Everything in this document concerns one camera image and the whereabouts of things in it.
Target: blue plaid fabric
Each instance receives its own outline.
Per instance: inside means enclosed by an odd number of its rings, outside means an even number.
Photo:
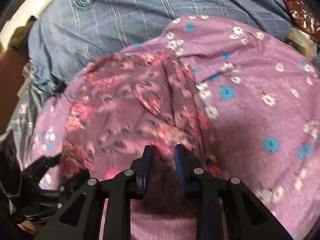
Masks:
[[[290,26],[283,0],[55,0],[29,35],[34,83],[52,94],[89,60],[155,38],[189,14],[231,18],[279,38]]]

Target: round metal screw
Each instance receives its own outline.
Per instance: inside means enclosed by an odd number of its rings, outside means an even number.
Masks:
[[[203,173],[203,169],[201,169],[201,168],[195,168],[195,169],[193,170],[193,172],[194,172],[195,174],[200,175],[200,174]]]
[[[231,183],[233,183],[233,184],[239,184],[239,183],[240,183],[240,179],[237,178],[237,177],[233,177],[233,178],[231,178]]]
[[[126,170],[126,171],[124,171],[124,174],[126,176],[131,176],[133,174],[133,170]]]
[[[93,186],[93,185],[95,185],[97,183],[97,180],[96,179],[89,179],[88,180],[88,185],[90,185],[90,186]]]

